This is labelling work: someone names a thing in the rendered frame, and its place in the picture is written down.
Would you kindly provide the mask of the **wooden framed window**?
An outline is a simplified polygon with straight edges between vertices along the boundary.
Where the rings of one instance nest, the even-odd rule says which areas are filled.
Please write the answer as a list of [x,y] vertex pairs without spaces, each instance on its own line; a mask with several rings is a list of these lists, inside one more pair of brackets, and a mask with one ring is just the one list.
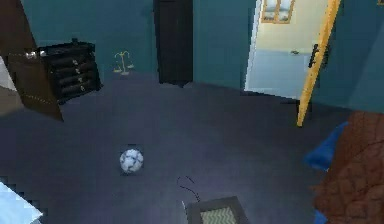
[[295,0],[263,0],[261,7],[262,23],[289,24]]

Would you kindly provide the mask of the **tall black cabinet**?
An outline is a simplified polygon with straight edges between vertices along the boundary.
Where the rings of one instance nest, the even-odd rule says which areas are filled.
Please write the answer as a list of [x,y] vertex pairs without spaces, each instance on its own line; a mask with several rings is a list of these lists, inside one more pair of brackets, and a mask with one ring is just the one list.
[[153,0],[159,83],[193,81],[193,0]]

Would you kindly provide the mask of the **white and black ball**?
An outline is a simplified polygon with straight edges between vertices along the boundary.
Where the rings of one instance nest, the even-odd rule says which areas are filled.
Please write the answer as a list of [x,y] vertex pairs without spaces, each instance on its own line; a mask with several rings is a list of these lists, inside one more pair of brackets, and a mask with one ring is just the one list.
[[131,174],[141,169],[144,157],[137,149],[127,149],[120,155],[119,161],[122,171]]

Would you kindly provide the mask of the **golden balance scale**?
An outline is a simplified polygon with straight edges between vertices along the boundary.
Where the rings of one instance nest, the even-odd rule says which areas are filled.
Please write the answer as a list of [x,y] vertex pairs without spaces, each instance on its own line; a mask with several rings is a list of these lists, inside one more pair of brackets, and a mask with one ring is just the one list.
[[130,53],[128,51],[117,52],[114,58],[116,59],[116,65],[113,72],[120,75],[129,75],[130,70],[134,68],[133,63],[126,62],[126,59],[130,59]]

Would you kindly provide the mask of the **black chest of drawers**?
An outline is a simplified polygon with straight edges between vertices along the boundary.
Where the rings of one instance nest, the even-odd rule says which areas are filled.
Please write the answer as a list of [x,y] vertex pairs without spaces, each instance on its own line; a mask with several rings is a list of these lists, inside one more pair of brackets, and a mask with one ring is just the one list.
[[94,43],[73,38],[71,42],[39,47],[37,53],[47,68],[59,105],[103,87]]

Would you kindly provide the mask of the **yellow room door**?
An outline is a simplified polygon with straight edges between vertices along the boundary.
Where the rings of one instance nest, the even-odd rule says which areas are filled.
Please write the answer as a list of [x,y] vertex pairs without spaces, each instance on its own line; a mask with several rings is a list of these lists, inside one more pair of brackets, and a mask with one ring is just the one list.
[[302,89],[302,94],[299,100],[298,113],[296,125],[298,127],[303,126],[309,103],[312,97],[313,89],[316,84],[317,77],[319,75],[320,67],[327,50],[329,38],[332,33],[336,16],[340,6],[341,0],[327,0],[327,7],[325,9],[324,18],[322,20],[319,37],[318,37],[318,49],[319,52],[315,56],[315,63],[312,68],[307,71],[307,76]]

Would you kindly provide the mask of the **blue bed sheet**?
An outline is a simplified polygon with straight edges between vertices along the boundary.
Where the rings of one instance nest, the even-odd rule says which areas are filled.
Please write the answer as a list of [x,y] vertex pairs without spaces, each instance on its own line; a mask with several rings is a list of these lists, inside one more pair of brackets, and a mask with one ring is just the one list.
[[336,145],[348,121],[336,126],[331,133],[314,150],[304,156],[304,163],[309,167],[327,172],[334,157]]

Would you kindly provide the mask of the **brown patterned blanket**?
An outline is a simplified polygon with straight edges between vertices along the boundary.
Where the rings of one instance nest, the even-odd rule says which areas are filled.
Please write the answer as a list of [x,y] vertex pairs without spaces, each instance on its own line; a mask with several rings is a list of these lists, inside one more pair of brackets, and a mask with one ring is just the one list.
[[348,118],[330,168],[313,187],[325,224],[384,224],[384,114]]

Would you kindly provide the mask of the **pale blue flat shape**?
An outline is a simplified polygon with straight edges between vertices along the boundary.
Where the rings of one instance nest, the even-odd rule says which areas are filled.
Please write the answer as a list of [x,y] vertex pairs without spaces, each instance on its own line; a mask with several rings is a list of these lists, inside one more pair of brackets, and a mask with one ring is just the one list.
[[41,224],[43,213],[0,182],[0,224]]

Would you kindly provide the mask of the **brown bed frame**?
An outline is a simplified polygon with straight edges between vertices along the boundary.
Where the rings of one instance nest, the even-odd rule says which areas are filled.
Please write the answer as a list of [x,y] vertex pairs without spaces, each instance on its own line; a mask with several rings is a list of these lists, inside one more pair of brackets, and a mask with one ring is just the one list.
[[21,0],[0,0],[0,56],[23,105],[62,121]]

